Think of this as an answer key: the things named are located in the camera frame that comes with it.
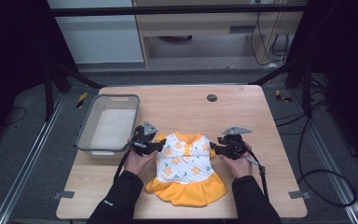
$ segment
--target black sleeve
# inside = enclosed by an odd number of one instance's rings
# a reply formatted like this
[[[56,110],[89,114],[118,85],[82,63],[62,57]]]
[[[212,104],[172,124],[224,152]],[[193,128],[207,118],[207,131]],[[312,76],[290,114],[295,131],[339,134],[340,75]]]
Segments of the black sleeve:
[[[253,176],[235,179],[232,191],[240,224],[281,223],[278,213],[264,196]]]
[[[133,210],[143,187],[138,175],[124,171],[95,208],[87,224],[132,223]]]

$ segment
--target orange flower print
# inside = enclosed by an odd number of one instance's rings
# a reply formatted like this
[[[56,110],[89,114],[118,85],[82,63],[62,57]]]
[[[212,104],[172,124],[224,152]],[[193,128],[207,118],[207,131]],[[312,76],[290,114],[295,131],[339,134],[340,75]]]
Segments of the orange flower print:
[[[202,149],[204,150],[204,151],[206,151],[206,150],[209,150],[209,144],[204,144],[204,145],[202,145]]]
[[[164,150],[163,152],[164,156],[171,156],[172,155],[172,150],[170,148],[167,148]]]
[[[191,169],[193,172],[193,175],[198,175],[201,171],[201,169],[198,166],[194,166],[193,169]]]
[[[176,147],[176,149],[181,149],[181,148],[182,148],[182,145],[181,145],[180,143],[176,143],[176,144],[175,144],[175,147]]]
[[[175,164],[175,165],[179,164],[180,161],[181,161],[181,159],[179,159],[177,157],[172,159],[172,163]]]
[[[172,174],[171,167],[165,167],[165,168],[164,168],[164,174],[165,174],[166,176]]]

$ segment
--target gray carpet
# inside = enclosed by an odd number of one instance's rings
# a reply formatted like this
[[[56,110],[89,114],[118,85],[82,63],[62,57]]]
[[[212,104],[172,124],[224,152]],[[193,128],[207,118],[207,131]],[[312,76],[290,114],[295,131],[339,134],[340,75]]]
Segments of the gray carpet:
[[[158,85],[158,84],[207,84],[207,83],[247,83],[264,76],[268,70],[198,70],[198,71],[133,71],[120,73],[85,74],[86,77],[105,85]],[[59,223],[55,215],[58,200],[52,199],[55,192],[64,189],[66,179],[76,155],[76,136],[80,130],[92,98],[98,90],[93,90],[83,83],[69,78],[73,85],[65,100],[61,114],[53,126],[48,140],[39,155],[27,184],[11,214],[13,223]],[[79,95],[86,91],[88,97],[82,108],[76,108]],[[275,119],[298,114],[295,103],[287,103],[275,97],[275,89],[264,88],[268,104]],[[282,94],[292,97],[290,92],[282,90]],[[322,96],[315,97],[315,102],[322,100]],[[25,161],[34,140],[36,139],[45,117],[44,87],[37,86],[17,96],[15,106],[26,109],[26,115],[21,108],[13,108],[7,118],[7,123],[0,132],[0,204],[4,200],[11,184],[16,178]],[[330,153],[334,155],[340,171],[356,187],[358,193],[358,158],[351,156],[348,143],[338,128],[333,115],[322,106],[313,112],[313,123],[324,138]],[[294,117],[277,120],[283,123]],[[291,162],[296,177],[300,177],[297,165],[297,148],[299,134],[304,125],[300,119],[290,125],[279,128],[282,142]],[[309,133],[304,136],[301,148],[303,170],[310,171],[324,168]],[[330,178],[325,175],[313,175],[309,182],[323,195],[339,203],[336,191]],[[299,184],[302,191],[310,191],[304,184]],[[310,191],[311,198],[307,199],[308,214],[302,219],[284,219],[284,223],[351,223],[344,208],[336,207],[322,201]]]

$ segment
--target wall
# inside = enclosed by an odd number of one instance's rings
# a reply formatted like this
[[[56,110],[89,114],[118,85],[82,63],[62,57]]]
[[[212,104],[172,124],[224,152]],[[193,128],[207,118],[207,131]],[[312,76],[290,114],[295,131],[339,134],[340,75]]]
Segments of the wall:
[[[51,8],[132,6],[131,0],[48,0],[48,3]],[[144,62],[134,16],[57,17],[56,20],[79,68]]]

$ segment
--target clothing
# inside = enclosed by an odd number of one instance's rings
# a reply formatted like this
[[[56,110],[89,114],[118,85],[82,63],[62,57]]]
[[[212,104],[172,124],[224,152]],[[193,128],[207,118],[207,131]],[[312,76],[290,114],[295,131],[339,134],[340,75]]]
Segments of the clothing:
[[[132,223],[133,210],[142,186],[143,182],[137,175],[124,171],[98,204],[87,224]],[[252,176],[235,179],[232,189],[240,224],[281,223],[277,212],[264,197]]]
[[[212,168],[212,149],[204,135],[161,133],[157,141],[162,139],[166,142],[156,159],[157,175],[145,186],[147,192],[185,206],[205,206],[225,195],[227,187]]]

